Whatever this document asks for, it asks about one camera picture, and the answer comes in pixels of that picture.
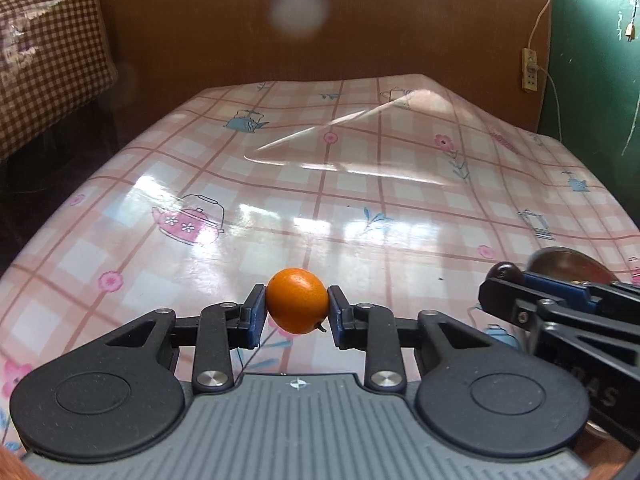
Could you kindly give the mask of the small orange kumquat front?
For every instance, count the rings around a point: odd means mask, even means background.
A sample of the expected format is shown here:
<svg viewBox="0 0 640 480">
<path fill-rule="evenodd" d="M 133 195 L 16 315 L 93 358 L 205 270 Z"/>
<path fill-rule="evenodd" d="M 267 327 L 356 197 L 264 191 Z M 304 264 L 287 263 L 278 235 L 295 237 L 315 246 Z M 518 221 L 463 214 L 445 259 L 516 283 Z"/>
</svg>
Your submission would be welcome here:
<svg viewBox="0 0 640 480">
<path fill-rule="evenodd" d="M 281 330 L 294 335 L 313 332 L 329 314 L 329 294 L 322 281 L 304 269 L 274 274 L 266 287 L 266 307 Z"/>
</svg>

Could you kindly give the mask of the dark purple plum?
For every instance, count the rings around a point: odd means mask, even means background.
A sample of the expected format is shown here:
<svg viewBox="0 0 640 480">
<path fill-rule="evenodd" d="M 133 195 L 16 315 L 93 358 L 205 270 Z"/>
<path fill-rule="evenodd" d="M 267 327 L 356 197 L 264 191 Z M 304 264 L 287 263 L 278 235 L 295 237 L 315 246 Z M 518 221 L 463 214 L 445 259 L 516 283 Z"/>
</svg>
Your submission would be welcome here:
<svg viewBox="0 0 640 480">
<path fill-rule="evenodd" d="M 523 272 L 514 263 L 509 261 L 500 261 L 496 263 L 488 271 L 486 278 L 498 278 L 513 284 L 524 285 L 525 278 Z"/>
</svg>

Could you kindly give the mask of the metal bowl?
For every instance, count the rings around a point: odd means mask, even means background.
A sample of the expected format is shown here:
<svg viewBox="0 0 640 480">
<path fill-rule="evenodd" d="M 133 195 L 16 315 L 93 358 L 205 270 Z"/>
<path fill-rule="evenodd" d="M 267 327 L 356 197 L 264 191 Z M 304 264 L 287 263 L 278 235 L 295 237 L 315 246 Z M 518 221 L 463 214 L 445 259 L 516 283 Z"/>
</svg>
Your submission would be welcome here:
<svg viewBox="0 0 640 480">
<path fill-rule="evenodd" d="M 611 284 L 618 277 L 602 263 L 588 255 L 560 246 L 537 250 L 527 261 L 528 272 L 566 282 Z"/>
</svg>

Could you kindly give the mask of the pink plaid vinyl tablecloth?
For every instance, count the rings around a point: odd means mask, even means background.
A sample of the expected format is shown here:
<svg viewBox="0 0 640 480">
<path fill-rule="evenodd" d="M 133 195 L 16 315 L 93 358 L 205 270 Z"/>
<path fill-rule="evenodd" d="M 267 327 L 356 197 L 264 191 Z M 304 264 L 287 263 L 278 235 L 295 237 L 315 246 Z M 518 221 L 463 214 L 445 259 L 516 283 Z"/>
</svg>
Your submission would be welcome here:
<svg viewBox="0 0 640 480">
<path fill-rule="evenodd" d="M 285 268 L 485 328 L 489 268 L 552 246 L 638 281 L 638 228 L 575 155 L 434 80 L 208 89 L 73 190 L 3 275 L 1 393 L 149 310 L 198 314 Z"/>
</svg>

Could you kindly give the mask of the wooden headboard panel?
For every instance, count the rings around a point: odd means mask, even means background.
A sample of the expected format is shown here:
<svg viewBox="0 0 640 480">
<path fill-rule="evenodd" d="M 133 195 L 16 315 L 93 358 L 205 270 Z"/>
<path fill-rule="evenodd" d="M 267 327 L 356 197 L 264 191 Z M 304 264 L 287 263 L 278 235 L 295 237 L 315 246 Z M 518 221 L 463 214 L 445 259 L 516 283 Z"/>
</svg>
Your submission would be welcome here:
<svg viewBox="0 0 640 480">
<path fill-rule="evenodd" d="M 100 0 L 119 72 L 104 105 L 128 139 L 210 87 L 422 74 L 533 130 L 521 52 L 548 56 L 545 1 Z"/>
</svg>

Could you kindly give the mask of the brown checkered chair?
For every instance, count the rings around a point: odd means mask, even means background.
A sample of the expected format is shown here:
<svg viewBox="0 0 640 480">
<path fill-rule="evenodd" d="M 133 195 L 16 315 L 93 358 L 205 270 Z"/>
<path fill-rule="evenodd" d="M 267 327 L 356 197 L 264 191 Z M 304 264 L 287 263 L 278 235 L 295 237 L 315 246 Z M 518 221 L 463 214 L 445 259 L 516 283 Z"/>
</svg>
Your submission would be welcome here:
<svg viewBox="0 0 640 480">
<path fill-rule="evenodd" d="M 117 80 L 99 0 L 1 0 L 1 158 Z"/>
</svg>

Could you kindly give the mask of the beige wall power socket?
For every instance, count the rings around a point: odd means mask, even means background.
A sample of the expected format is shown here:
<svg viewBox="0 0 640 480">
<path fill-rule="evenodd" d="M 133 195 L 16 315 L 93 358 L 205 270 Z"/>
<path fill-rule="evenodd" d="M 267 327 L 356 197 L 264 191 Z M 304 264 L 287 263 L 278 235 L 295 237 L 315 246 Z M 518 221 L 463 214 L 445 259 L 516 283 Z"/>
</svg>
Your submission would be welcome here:
<svg viewBox="0 0 640 480">
<path fill-rule="evenodd" d="M 522 89 L 526 92 L 538 90 L 537 52 L 529 48 L 522 50 Z"/>
</svg>

